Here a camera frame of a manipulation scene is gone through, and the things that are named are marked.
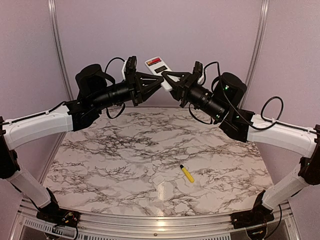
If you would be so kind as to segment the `white red remote control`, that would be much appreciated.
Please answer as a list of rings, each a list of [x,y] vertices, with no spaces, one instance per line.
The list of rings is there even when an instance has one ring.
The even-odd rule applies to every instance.
[[[148,70],[151,72],[152,75],[160,76],[162,77],[162,72],[172,70],[169,68],[169,66],[164,62],[164,60],[159,57],[152,57],[144,62],[145,66],[148,68]],[[161,86],[164,88],[166,92],[170,92],[173,90],[172,86],[164,80],[161,83]]]

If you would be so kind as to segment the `yellow handled screwdriver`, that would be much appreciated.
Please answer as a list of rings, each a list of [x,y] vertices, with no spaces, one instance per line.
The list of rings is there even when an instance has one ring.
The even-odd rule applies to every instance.
[[[190,182],[190,183],[194,183],[195,179],[194,177],[191,175],[191,173],[188,171],[188,169],[180,162],[177,161],[177,164],[179,165],[180,170],[182,171],[183,175],[186,177],[186,179]]]

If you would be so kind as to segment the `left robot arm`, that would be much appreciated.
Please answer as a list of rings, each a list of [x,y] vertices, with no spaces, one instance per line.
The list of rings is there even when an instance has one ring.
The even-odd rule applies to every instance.
[[[163,77],[136,70],[126,62],[121,82],[102,70],[99,64],[83,68],[76,76],[77,99],[16,119],[0,120],[0,177],[28,197],[37,209],[37,218],[56,227],[78,226],[79,212],[61,208],[53,192],[44,187],[18,163],[16,149],[49,136],[76,132],[90,127],[112,106],[134,106],[145,102],[161,88]]]

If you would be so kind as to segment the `white battery cover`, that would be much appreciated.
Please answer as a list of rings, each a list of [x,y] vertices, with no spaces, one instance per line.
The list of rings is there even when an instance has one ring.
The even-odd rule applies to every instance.
[[[152,179],[152,181],[153,181],[153,183],[154,183],[155,185],[161,184],[164,180],[165,180],[165,178],[164,178],[162,175],[158,175],[158,176],[156,176],[156,177],[154,177],[154,178]]]

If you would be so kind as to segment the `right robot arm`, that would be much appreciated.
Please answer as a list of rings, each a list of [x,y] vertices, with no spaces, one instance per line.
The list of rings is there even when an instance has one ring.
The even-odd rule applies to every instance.
[[[234,74],[216,77],[213,91],[198,84],[200,72],[164,71],[162,76],[172,87],[171,95],[180,102],[202,110],[212,124],[231,139],[276,146],[301,155],[299,164],[281,181],[258,194],[251,210],[235,212],[231,222],[235,229],[273,221],[273,209],[303,188],[320,183],[320,126],[305,129],[277,120],[268,120],[252,111],[237,108],[247,86]]]

